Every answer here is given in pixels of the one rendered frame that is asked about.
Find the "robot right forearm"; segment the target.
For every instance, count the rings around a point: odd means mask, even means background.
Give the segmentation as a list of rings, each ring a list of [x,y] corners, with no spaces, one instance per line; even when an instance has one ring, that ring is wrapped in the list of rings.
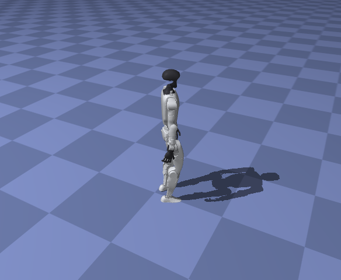
[[[168,132],[168,135],[169,135],[169,150],[170,151],[173,151],[174,148],[175,148],[175,145],[176,145],[176,130],[177,130],[177,126],[175,125],[171,125],[170,128],[169,128],[169,132]]]

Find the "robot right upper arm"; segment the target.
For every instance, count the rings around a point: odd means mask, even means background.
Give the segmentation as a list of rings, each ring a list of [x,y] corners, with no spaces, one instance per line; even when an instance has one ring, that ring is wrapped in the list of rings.
[[[177,126],[177,123],[175,123],[176,119],[176,110],[177,110],[177,102],[174,98],[168,98],[168,102],[166,104],[167,110],[168,110],[168,128],[170,128],[171,125]]]

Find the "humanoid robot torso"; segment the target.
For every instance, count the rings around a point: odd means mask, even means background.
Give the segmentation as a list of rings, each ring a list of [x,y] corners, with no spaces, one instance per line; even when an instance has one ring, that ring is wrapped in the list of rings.
[[[166,87],[165,87],[166,88]],[[163,88],[163,89],[165,89]],[[176,110],[176,119],[175,119],[175,123],[177,122],[178,119],[178,111],[179,111],[179,98],[178,98],[178,94],[176,92],[176,90],[173,88],[173,90],[175,91],[175,93],[172,93],[173,91],[170,91],[170,94],[163,94],[163,89],[161,91],[161,108],[162,108],[162,121],[164,124],[164,127],[162,127],[162,137],[163,140],[166,141],[166,143],[168,143],[168,139],[169,139],[169,128],[168,128],[168,110],[166,107],[166,104],[168,102],[168,98],[174,98],[177,102],[177,110]]]

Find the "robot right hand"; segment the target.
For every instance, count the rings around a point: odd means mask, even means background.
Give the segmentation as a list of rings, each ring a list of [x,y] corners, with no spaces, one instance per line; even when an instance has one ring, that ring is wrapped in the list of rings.
[[[168,147],[167,147],[167,153],[165,154],[165,157],[164,157],[164,159],[162,160],[162,162],[164,162],[164,163],[171,163],[171,161],[172,161],[172,158],[173,158],[173,160],[175,159],[175,157],[174,157],[174,155],[173,155],[173,152],[174,152],[174,150],[170,150],[169,151],[169,145],[168,145]],[[166,159],[166,160],[165,160]],[[168,161],[167,161],[168,160]],[[170,161],[169,161],[170,160]]]

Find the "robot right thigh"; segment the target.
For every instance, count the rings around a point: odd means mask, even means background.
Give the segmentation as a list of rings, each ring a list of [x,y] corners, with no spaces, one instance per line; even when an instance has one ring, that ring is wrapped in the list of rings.
[[[180,141],[179,140],[175,140],[175,141],[176,141],[176,145],[175,145],[175,149],[173,152],[175,159],[173,160],[173,158],[172,158],[174,167],[170,167],[168,169],[168,175],[171,171],[176,171],[177,174],[179,175],[179,173],[182,169],[182,166],[183,166],[183,158],[184,158],[183,149],[182,149],[182,146],[180,144]],[[167,144],[169,144],[169,139],[168,139]]]

